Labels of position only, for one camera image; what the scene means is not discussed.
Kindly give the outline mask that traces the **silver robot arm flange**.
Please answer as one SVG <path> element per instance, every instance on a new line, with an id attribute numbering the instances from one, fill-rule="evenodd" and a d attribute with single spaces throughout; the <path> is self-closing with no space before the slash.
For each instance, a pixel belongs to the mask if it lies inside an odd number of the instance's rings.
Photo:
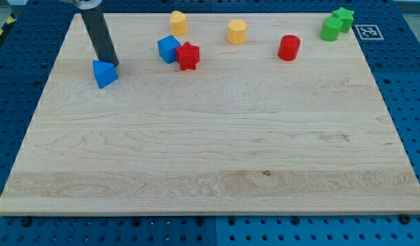
<path id="1" fill-rule="evenodd" d="M 63 3 L 69 3 L 72 5 L 75 5 L 80 10 L 90 10 L 90 9 L 98 7 L 102 3 L 102 0 L 59 0 L 59 1 Z"/>

